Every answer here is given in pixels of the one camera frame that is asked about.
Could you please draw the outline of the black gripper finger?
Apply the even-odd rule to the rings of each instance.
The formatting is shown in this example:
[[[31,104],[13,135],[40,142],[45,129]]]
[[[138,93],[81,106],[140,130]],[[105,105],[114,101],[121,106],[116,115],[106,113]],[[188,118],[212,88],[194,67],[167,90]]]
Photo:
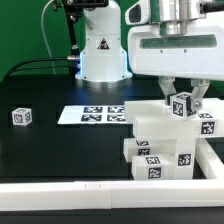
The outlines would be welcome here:
[[[170,103],[170,96],[176,93],[174,87],[175,78],[172,76],[160,76],[158,78],[159,86],[165,96],[165,103]]]
[[[210,81],[208,79],[192,79],[191,86],[193,87],[191,93],[191,108],[201,109],[202,98],[210,86]]]

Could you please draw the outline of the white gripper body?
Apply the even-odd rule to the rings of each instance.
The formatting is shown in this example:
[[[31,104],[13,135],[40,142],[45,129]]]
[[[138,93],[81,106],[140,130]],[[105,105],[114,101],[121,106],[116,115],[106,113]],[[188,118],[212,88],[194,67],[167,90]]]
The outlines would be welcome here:
[[[224,1],[138,0],[125,20],[133,72],[224,80]]]

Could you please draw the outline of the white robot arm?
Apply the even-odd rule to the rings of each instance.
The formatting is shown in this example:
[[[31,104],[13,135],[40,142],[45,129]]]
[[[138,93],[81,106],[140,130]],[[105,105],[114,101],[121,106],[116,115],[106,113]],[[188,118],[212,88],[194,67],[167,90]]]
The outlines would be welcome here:
[[[127,48],[121,46],[120,8],[84,8],[86,43],[81,51],[79,80],[116,83],[133,73],[155,75],[165,95],[173,81],[191,78],[224,80],[224,2],[205,0],[138,0],[125,12],[131,27]]]

